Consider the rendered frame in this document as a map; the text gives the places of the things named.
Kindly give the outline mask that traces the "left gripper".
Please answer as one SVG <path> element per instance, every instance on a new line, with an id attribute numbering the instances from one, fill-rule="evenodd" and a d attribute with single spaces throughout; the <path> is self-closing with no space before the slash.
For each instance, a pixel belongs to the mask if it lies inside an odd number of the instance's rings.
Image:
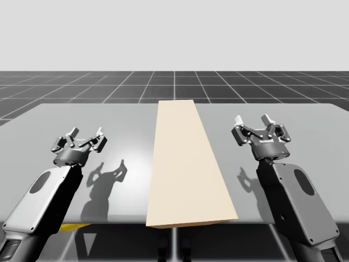
<path id="1" fill-rule="evenodd" d="M 53 163 L 56 166 L 85 166 L 89 153 L 94 151 L 100 153 L 107 143 L 103 128 L 100 127 L 95 136 L 88 139 L 75 139 L 79 129 L 74 127 L 65 136 L 59 136 L 51 152 L 56 154 Z"/>

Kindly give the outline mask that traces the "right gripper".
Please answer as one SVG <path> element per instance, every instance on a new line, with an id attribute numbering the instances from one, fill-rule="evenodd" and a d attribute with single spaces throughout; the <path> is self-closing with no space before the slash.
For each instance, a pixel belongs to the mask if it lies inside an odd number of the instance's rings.
<path id="1" fill-rule="evenodd" d="M 245 126 L 241 116 L 237 115 L 234 128 L 231 130 L 237 144 L 242 146 L 250 143 L 252 154 L 257 161 L 265 158 L 276 160 L 288 157 L 285 144 L 291 141 L 291 137 L 286 127 L 283 124 L 277 124 L 267 114 L 264 114 L 261 120 L 266 126 L 268 139 L 262 139 L 262 135 L 257 130 Z"/>

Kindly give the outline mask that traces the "tall board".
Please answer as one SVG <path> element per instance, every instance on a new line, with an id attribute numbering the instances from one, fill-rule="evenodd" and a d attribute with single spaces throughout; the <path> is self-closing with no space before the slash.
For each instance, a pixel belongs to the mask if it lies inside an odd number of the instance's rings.
<path id="1" fill-rule="evenodd" d="M 146 225 L 167 229 L 237 218 L 194 101 L 160 101 Z"/>

